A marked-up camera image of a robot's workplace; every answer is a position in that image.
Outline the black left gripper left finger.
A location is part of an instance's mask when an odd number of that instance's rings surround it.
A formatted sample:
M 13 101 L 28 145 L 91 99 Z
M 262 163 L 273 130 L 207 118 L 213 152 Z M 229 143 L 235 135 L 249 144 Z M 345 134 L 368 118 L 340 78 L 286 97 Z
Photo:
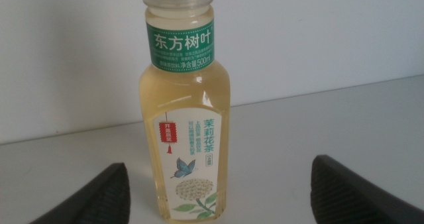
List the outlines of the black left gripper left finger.
M 114 163 L 32 224 L 127 224 L 130 212 L 127 168 Z

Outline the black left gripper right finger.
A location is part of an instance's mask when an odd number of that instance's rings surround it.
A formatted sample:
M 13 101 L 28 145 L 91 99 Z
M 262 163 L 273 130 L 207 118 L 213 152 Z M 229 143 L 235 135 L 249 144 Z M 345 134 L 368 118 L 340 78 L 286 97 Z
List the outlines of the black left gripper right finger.
M 311 209 L 317 223 L 423 224 L 423 210 L 369 182 L 328 155 L 314 158 Z

